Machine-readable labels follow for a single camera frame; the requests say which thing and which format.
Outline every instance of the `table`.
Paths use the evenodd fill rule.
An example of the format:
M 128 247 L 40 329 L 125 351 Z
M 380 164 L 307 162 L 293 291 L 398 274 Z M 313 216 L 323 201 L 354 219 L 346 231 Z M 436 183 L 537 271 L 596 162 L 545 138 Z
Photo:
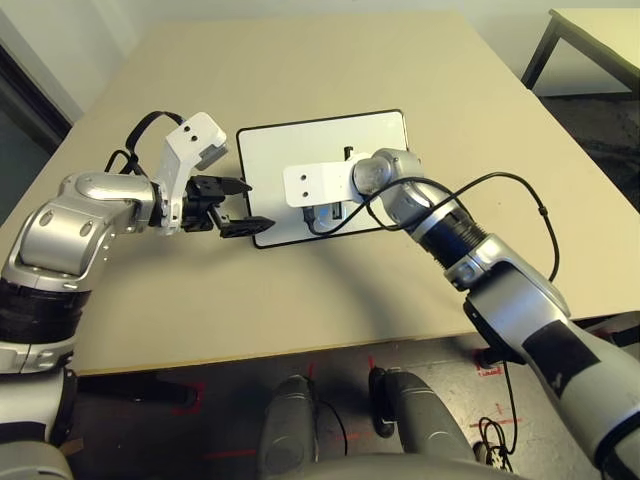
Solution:
M 233 139 L 242 127 L 393 108 L 403 110 L 409 145 L 430 177 L 456 188 L 507 170 L 533 184 L 556 227 L 556 284 L 575 318 L 640 309 L 636 212 L 452 12 L 155 29 L 0 229 L 0 254 L 66 174 L 102 169 L 149 111 L 204 110 Z M 171 128 L 159 121 L 138 144 L 146 171 L 157 167 Z M 233 140 L 229 147 L 207 174 L 240 175 Z M 551 245 L 524 189 L 495 180 L 466 194 L 465 203 L 488 231 L 550 271 Z M 245 212 L 241 199 L 228 208 L 235 216 Z M 212 232 L 147 232 L 123 235 L 112 251 L 78 329 L 73 366 L 80 374 L 473 331 L 464 295 L 402 232 L 267 250 Z
M 559 39 L 582 52 L 640 95 L 640 8 L 557 8 L 522 83 L 533 88 Z

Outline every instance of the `white wall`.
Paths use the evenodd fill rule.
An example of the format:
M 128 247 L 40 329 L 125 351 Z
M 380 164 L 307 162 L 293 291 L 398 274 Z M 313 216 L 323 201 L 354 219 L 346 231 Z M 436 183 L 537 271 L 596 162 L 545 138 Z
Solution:
M 640 0 L 0 0 L 0 41 L 75 121 L 161 21 L 457 9 L 520 77 L 550 8 L 604 6 L 640 7 Z M 535 89 L 544 95 L 624 90 L 562 42 Z

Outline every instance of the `black wire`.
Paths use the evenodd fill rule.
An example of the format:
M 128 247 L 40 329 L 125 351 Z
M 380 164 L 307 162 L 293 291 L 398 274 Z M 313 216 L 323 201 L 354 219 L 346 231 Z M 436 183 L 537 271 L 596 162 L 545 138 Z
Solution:
M 342 423 L 342 419 L 340 418 L 340 415 L 338 415 L 338 411 L 334 408 L 333 405 L 324 400 L 319 400 L 319 402 L 329 407 L 329 409 L 333 412 L 333 415 L 336 417 L 338 424 L 340 425 L 340 430 L 342 430 L 342 439 L 344 440 L 344 456 L 346 457 L 349 454 L 349 439 L 347 438 L 347 430 L 344 428 L 344 423 Z
M 347 223 L 349 223 L 351 220 L 353 220 L 353 218 L 362 211 L 362 209 L 366 208 L 367 205 L 370 205 L 371 202 L 373 202 L 377 197 L 379 197 L 382 193 L 386 192 L 387 190 L 389 190 L 392 187 L 395 187 L 397 185 L 402 185 L 404 183 L 423 183 L 425 185 L 431 185 L 431 186 L 436 186 L 438 188 L 442 188 L 442 185 L 440 185 L 438 182 L 436 182 L 435 180 L 429 180 L 428 178 L 424 178 L 424 177 L 406 177 L 406 178 L 399 178 L 398 180 L 394 180 L 393 182 L 388 183 L 387 185 L 385 185 L 384 187 L 382 187 L 381 189 L 375 191 L 373 194 L 371 194 L 370 196 L 366 197 L 364 199 L 364 201 L 358 205 L 358 207 L 351 213 L 351 215 L 349 215 L 347 218 L 345 218 L 342 222 L 340 222 L 338 225 L 336 225 L 335 227 L 326 230 L 324 232 L 319 232 L 315 229 L 315 227 L 313 226 L 313 222 L 307 222 L 307 226 L 309 227 L 309 231 L 314 234 L 317 235 L 319 237 L 326 237 L 328 235 L 333 235 L 334 233 L 336 233 L 338 230 L 342 229 Z M 399 230 L 398 228 L 395 227 L 387 227 L 386 225 L 383 227 L 385 229 L 388 229 L 390 231 L 396 231 Z
M 500 425 L 498 422 L 490 419 L 489 417 L 482 417 L 478 421 L 478 429 L 480 430 L 480 438 L 482 439 L 482 444 L 487 450 L 487 455 L 493 455 L 494 452 L 497 452 L 497 454 L 500 456 L 500 459 L 502 460 L 502 465 L 500 466 L 501 470 L 513 472 L 513 467 L 511 466 L 509 455 L 513 455 L 516 451 L 516 443 L 518 442 L 518 417 L 516 414 L 516 404 L 513 399 L 513 389 L 511 387 L 511 378 L 509 377 L 509 368 L 507 367 L 507 362 L 503 361 L 502 366 L 504 368 L 504 377 L 507 382 L 507 390 L 509 391 L 511 413 L 513 415 L 513 442 L 511 444 L 511 448 L 507 448 L 504 430 L 502 429 L 502 425 Z M 491 445 L 491 443 L 489 442 L 489 428 L 493 428 L 495 431 L 496 437 L 498 438 L 497 445 Z
M 104 167 L 105 173 L 109 173 L 109 171 L 111 170 L 111 167 L 113 167 L 113 163 L 115 162 L 116 158 L 118 158 L 118 155 L 122 155 L 124 158 L 126 158 L 127 163 L 131 161 L 131 157 L 127 152 L 125 152 L 124 150 L 118 149 L 114 151 L 109 157 L 109 160 L 107 160 L 107 166 Z
M 133 128 L 131 133 L 129 133 L 129 135 L 127 136 L 127 139 L 125 140 L 125 148 L 127 149 L 127 151 L 122 149 L 115 150 L 109 157 L 104 171 L 106 173 L 109 173 L 109 171 L 111 171 L 111 168 L 113 167 L 115 159 L 118 157 L 118 155 L 122 155 L 127 159 L 127 163 L 118 173 L 129 174 L 133 172 L 136 175 L 148 177 L 147 173 L 143 170 L 138 162 L 138 155 L 135 151 L 136 144 L 138 143 L 138 140 L 140 139 L 142 134 L 149 127 L 149 125 L 151 125 L 156 119 L 160 118 L 161 116 L 169 117 L 178 125 L 184 122 L 184 119 L 177 113 L 165 112 L 160 110 L 148 113 L 147 115 L 142 117 L 138 124 Z
M 549 211 L 544 206 L 544 203 L 542 203 L 542 199 L 540 198 L 538 193 L 535 191 L 535 189 L 531 186 L 531 184 L 529 184 L 529 182 L 527 182 L 524 178 L 522 178 L 522 177 L 520 177 L 518 175 L 515 175 L 513 173 L 493 172 L 493 173 L 488 173 L 486 175 L 483 175 L 482 177 L 476 178 L 475 180 L 467 183 L 465 186 L 459 188 L 455 192 L 450 193 L 444 200 L 442 200 L 441 202 L 439 202 L 436 205 L 434 205 L 433 207 L 431 207 L 425 214 L 420 216 L 418 219 L 414 219 L 414 220 L 411 220 L 410 222 L 398 224 L 396 226 L 384 225 L 375 216 L 375 214 L 373 214 L 373 210 L 371 209 L 371 207 L 369 205 L 371 204 L 371 202 L 373 200 L 376 199 L 376 197 L 380 196 L 380 194 L 382 194 L 383 192 L 385 192 L 389 188 L 394 187 L 396 185 L 403 184 L 403 183 L 409 183 L 409 182 L 424 183 L 424 184 L 427 184 L 427 185 L 437 186 L 438 188 L 443 188 L 442 185 L 440 185 L 438 182 L 435 182 L 433 180 L 428 180 L 428 179 L 422 178 L 422 177 L 401 178 L 401 179 L 398 179 L 398 180 L 395 180 L 395 181 L 389 183 L 388 185 L 384 186 L 380 190 L 374 192 L 371 196 L 367 197 L 365 199 L 365 201 L 362 204 L 360 204 L 358 206 L 358 208 L 356 208 L 351 215 L 349 215 L 340 224 L 338 224 L 336 227 L 334 227 L 334 228 L 332 228 L 330 230 L 327 230 L 325 232 L 318 232 L 315 229 L 315 227 L 313 226 L 313 222 L 312 221 L 306 221 L 306 220 L 305 221 L 307 223 L 309 231 L 312 234 L 317 235 L 317 236 L 332 235 L 335 232 L 337 232 L 338 230 L 340 230 L 342 227 L 344 227 L 347 223 L 349 223 L 358 213 L 360 213 L 360 211 L 363 208 L 366 208 L 367 211 L 369 212 L 369 214 L 372 215 L 373 218 L 376 220 L 378 225 L 380 225 L 385 230 L 388 230 L 388 231 L 403 230 L 403 229 L 405 229 L 405 228 L 407 228 L 407 227 L 409 227 L 411 225 L 415 225 L 415 224 L 418 224 L 420 222 L 423 222 L 430 215 L 433 215 L 433 213 L 436 210 L 438 210 L 439 208 L 443 207 L 444 205 L 446 205 L 447 203 L 451 202 L 452 200 L 456 200 L 460 195 L 462 195 L 467 190 L 475 187 L 476 185 L 478 185 L 478 184 L 480 184 L 482 182 L 485 182 L 485 181 L 487 181 L 487 180 L 489 180 L 491 178 L 495 178 L 495 177 L 504 177 L 504 178 L 509 178 L 511 180 L 517 181 L 518 183 L 520 183 L 521 185 L 523 185 L 527 189 L 529 194 L 533 197 L 534 201 L 536 202 L 536 204 L 538 206 L 538 213 L 540 213 L 540 215 L 542 216 L 544 224 L 547 227 L 547 231 L 549 233 L 549 238 L 551 239 L 551 245 L 553 247 L 553 268 L 551 270 L 551 274 L 549 275 L 549 281 L 552 282 L 556 278 L 556 275 L 558 274 L 558 269 L 560 268 L 560 248 L 558 246 L 558 239 L 556 238 L 556 234 L 555 234 L 555 231 L 553 229 L 553 225 L 551 225 L 551 220 L 549 220 Z

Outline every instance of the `white board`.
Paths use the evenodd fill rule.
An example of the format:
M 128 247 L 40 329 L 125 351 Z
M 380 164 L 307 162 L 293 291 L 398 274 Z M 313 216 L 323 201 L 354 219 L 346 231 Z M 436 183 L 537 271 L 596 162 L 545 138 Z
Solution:
M 243 176 L 253 188 L 247 195 L 249 212 L 276 222 L 269 230 L 254 237 L 258 248 L 324 238 L 309 233 L 300 208 L 287 205 L 282 178 L 285 167 L 343 162 L 345 147 L 353 147 L 354 153 L 370 154 L 380 148 L 408 148 L 404 116 L 400 110 L 243 128 L 238 131 L 237 142 Z M 342 202 L 342 218 L 357 206 L 355 202 Z M 380 200 L 375 200 L 372 208 L 380 220 L 392 224 Z M 330 206 L 316 208 L 316 215 L 316 228 L 320 231 L 342 221 L 333 219 Z M 332 236 L 377 228 L 375 220 L 363 210 Z

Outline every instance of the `black table leg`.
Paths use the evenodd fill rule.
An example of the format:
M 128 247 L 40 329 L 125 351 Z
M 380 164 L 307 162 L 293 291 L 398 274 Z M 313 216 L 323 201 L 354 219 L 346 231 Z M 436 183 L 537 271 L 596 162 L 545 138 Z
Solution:
M 524 86 L 529 90 L 531 90 L 538 81 L 542 69 L 547 64 L 553 49 L 556 48 L 559 38 L 557 22 L 552 18 L 544 35 L 542 35 L 538 48 L 536 48 L 533 57 L 531 57 L 527 69 L 524 71 L 524 75 L 522 75 L 522 83 L 524 83 Z

